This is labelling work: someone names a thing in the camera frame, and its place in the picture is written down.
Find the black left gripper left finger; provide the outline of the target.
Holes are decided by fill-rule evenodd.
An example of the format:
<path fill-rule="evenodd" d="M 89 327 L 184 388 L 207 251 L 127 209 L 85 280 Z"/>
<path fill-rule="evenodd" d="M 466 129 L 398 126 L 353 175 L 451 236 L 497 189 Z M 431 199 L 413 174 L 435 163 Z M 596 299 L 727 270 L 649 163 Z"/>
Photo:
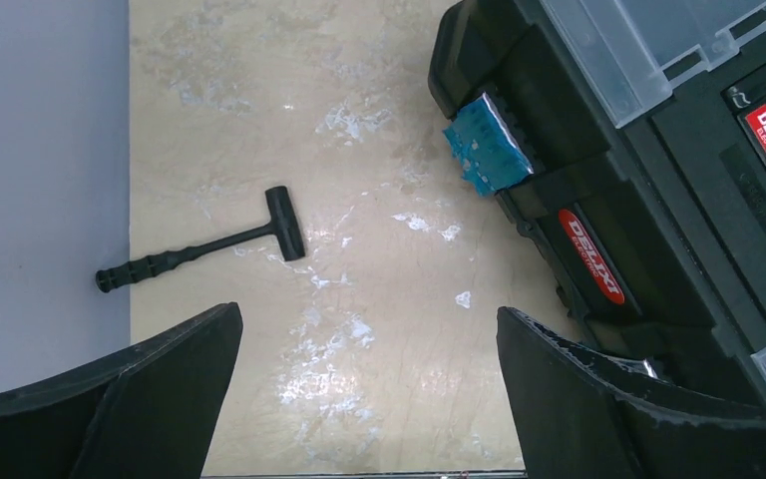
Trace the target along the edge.
<path fill-rule="evenodd" d="M 0 478 L 197 478 L 243 331 L 235 303 L 0 393 Z"/>

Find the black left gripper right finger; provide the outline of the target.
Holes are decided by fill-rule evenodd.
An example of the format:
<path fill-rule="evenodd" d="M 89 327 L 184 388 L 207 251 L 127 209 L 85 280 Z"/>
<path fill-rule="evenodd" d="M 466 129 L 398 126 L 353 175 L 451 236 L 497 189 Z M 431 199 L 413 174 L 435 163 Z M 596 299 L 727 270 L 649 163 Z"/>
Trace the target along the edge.
<path fill-rule="evenodd" d="M 497 312 L 497 347 L 533 478 L 766 478 L 766 409 L 653 378 Z"/>

